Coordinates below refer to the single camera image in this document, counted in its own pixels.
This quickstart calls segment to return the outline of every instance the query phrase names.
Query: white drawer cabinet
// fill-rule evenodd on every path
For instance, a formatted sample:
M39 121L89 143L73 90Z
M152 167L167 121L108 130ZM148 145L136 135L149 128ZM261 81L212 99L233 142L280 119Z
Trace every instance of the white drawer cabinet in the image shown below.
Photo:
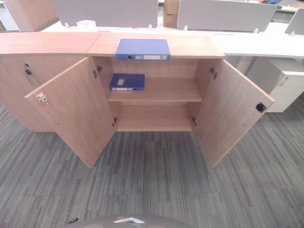
M304 91L304 66L291 58L258 57L247 77L275 99L267 112L283 112Z

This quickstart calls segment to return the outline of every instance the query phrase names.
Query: open cabinet door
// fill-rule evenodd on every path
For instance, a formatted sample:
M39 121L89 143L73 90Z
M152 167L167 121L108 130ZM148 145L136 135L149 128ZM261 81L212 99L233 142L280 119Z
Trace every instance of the open cabinet door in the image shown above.
M214 167L264 115L274 99L225 60L219 61L208 75L196 77L200 76L211 79L207 79L209 85L193 131L207 164Z
M89 167L94 165L115 132L106 94L99 78L93 75L94 69L92 57L85 57L26 95ZM44 93L48 104L37 100L40 93Z

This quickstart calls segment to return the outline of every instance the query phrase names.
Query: cabinet shelf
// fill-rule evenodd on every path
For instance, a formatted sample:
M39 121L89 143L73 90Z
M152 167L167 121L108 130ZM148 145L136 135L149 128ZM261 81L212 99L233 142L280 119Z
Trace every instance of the cabinet shelf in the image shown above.
M144 91L110 91L108 101L201 102L194 78L145 78Z
M192 128L185 105L122 105L117 131L192 131Z

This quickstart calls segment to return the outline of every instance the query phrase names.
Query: blue binder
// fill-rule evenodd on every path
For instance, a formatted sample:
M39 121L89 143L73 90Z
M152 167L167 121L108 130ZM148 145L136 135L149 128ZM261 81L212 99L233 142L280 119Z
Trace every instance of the blue binder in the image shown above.
M111 90L144 90L144 74L113 74Z
M170 60L166 39L121 39L116 51L117 60Z

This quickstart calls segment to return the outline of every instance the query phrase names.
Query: cardboard box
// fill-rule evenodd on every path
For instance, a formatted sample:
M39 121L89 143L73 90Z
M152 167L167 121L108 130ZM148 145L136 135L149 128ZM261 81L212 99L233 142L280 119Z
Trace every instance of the cardboard box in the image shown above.
M164 27L177 28L177 16L178 15L164 14L163 15Z
M180 0L165 0L164 14L178 15Z

